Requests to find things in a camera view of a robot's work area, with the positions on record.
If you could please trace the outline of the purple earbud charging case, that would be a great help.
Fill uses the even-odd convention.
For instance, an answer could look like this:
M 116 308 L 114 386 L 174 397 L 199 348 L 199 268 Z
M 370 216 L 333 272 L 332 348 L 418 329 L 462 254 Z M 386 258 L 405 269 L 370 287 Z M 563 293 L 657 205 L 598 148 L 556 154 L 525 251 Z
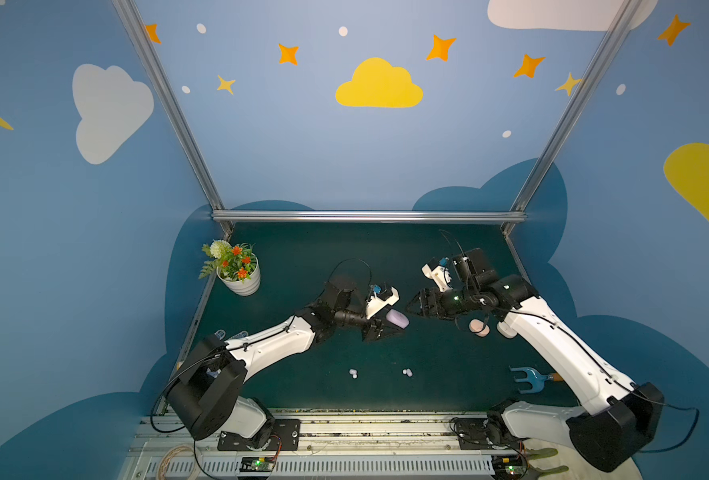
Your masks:
M 386 314 L 386 320 L 401 329 L 406 329 L 410 325 L 409 318 L 398 310 L 390 310 Z

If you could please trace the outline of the pink earbud charging case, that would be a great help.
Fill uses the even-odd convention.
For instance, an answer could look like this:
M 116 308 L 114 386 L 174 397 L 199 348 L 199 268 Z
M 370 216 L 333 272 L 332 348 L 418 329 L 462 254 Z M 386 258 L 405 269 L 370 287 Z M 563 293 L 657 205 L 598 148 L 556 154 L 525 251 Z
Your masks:
M 491 330 L 490 326 L 486 324 L 486 322 L 480 320 L 480 319 L 473 319 L 469 323 L 469 330 L 472 332 L 472 334 L 480 337 L 480 338 L 485 338 L 487 337 Z

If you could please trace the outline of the white earbud charging case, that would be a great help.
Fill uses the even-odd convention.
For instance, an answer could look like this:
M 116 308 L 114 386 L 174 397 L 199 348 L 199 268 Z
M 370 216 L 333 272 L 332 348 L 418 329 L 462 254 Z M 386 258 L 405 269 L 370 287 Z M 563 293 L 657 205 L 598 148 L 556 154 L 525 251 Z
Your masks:
M 508 338 L 508 339 L 513 339 L 518 336 L 518 332 L 514 330 L 509 324 L 506 324 L 506 322 L 499 322 L 497 324 L 497 330 L 502 334 L 502 336 Z

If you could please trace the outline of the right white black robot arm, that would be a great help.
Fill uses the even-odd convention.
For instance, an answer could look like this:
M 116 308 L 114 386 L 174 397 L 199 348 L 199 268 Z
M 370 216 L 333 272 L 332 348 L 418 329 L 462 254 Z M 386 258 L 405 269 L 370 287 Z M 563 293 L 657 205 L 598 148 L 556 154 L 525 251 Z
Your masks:
M 479 248 L 422 268 L 434 286 L 409 303 L 415 315 L 442 320 L 479 310 L 506 338 L 522 337 L 578 399 L 576 407 L 507 400 L 486 414 L 482 443 L 510 446 L 538 439 L 573 448 L 594 468 L 612 472 L 655 437 L 664 395 L 638 384 L 598 356 L 522 276 L 500 276 Z

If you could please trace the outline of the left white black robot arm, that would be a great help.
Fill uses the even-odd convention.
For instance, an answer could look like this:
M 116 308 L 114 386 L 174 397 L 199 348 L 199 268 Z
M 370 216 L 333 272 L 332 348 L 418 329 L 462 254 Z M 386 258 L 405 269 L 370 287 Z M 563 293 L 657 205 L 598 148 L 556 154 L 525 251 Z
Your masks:
M 409 325 L 394 310 L 398 289 L 388 283 L 372 286 L 367 296 L 357 288 L 326 282 L 316 300 L 288 320 L 240 339 L 212 334 L 188 354 L 162 396 L 192 439 L 204 440 L 219 431 L 236 434 L 259 448 L 270 439 L 274 417 L 258 401 L 240 395 L 258 372 L 329 340 L 336 331 L 354 328 L 364 342 L 378 341 Z

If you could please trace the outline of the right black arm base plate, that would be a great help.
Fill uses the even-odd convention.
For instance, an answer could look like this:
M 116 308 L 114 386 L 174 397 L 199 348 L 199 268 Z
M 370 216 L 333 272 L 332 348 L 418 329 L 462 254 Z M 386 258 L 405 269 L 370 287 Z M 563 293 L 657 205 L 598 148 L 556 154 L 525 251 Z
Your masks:
M 451 431 L 462 450 L 509 449 L 511 440 L 496 419 L 486 417 L 454 417 Z

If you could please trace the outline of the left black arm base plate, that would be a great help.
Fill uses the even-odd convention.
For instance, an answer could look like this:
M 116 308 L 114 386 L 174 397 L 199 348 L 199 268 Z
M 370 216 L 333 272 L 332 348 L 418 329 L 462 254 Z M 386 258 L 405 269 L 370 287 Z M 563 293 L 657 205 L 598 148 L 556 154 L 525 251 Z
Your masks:
M 298 450 L 300 426 L 298 419 L 275 419 L 266 422 L 258 433 L 246 439 L 236 433 L 220 432 L 218 451 L 282 451 Z

